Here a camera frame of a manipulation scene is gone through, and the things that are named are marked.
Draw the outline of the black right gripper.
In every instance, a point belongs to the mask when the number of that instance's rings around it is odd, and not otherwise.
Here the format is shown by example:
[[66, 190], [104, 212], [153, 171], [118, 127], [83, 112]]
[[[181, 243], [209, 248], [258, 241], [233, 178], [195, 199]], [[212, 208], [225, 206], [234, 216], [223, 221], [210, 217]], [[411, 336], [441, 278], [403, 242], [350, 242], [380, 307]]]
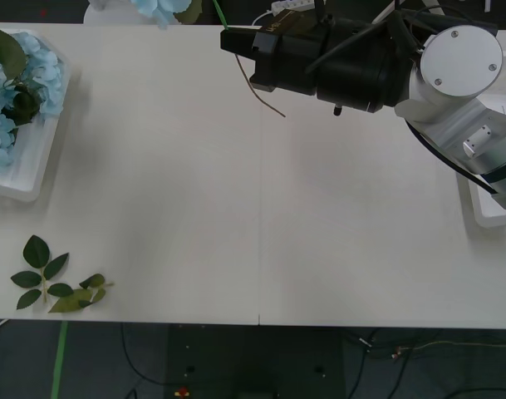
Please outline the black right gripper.
[[279, 13], [259, 29], [229, 27], [220, 33], [220, 48], [234, 55], [251, 55], [253, 88], [283, 89], [319, 98], [332, 98], [318, 70], [307, 68], [325, 52], [334, 26], [331, 14], [308, 17], [302, 12]]

